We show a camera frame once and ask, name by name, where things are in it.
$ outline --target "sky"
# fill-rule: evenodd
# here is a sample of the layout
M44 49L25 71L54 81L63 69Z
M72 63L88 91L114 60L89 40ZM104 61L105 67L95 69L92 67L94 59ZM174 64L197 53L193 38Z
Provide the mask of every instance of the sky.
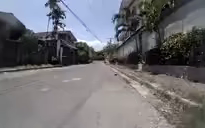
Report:
M44 4L47 0L0 0L0 11L13 13L27 28L34 32L47 30L49 9ZM121 0L65 0L85 24L102 40L95 39L80 22L66 10L66 29L71 30L79 41L85 41L95 50L101 50L108 38L114 37L112 16L118 12Z

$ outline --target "grass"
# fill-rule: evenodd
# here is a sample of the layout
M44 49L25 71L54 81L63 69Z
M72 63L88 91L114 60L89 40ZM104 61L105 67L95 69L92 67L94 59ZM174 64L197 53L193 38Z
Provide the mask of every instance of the grass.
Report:
M182 118L179 128L205 128L205 101L200 108L190 108Z

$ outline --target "curb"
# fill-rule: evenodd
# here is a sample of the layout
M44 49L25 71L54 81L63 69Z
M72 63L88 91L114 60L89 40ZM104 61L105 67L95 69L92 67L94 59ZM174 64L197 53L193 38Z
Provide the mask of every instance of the curb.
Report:
M26 70L38 70L38 69L47 69L47 68L58 68L62 67L61 65L55 65L55 66L47 66L47 67L30 67L30 68L21 68L21 69L7 69L7 70L2 70L0 73L3 72L19 72L19 71L26 71Z
M151 82L147 82L145 80L142 80L139 77L131 75L131 74L128 74L128 73L125 73L125 72L121 71L120 69L118 69L118 68L116 68L116 67L114 67L112 65L110 65L110 67L112 69L117 70L118 71L117 73L119 74L119 76L122 77L122 75L120 75L120 74L124 74L125 76L129 77L130 79L133 79L133 80L139 82L142 85L146 85L147 88L154 90L155 92L157 92L158 94L164 96L165 98L173 100L175 103L180 103L180 104L183 104L184 106L191 106L191 107L200 107L201 106L201 104L196 103L194 101L191 101L189 99L182 98L181 96L177 95L174 92L165 91L162 88L158 88L158 84L156 84L156 83L151 83Z

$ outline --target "road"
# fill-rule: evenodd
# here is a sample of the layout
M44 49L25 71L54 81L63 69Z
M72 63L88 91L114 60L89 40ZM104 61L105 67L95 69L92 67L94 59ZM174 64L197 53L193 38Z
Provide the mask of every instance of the road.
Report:
M170 128L101 62L0 74L0 128Z

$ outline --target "gray wall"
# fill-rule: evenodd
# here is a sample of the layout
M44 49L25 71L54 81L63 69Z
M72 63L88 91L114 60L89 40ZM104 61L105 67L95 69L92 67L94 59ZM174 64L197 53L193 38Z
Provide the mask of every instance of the gray wall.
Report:
M195 26L205 27L205 0L192 0L160 24L164 38L177 32L188 32Z
M205 83L205 67L195 68L190 66L143 65L142 70Z
M195 26L205 27L205 0L192 0L180 7L161 22L160 29L164 39L174 33L188 32ZM156 46L156 37L155 33L144 32L142 34L142 42L137 41L138 44L142 43L142 53ZM131 38L118 50L119 57L126 57L130 52L136 50L135 40L138 38L136 36Z
M138 36L138 34L132 36L117 50L118 58L127 57L129 53L136 51L137 47L139 48Z

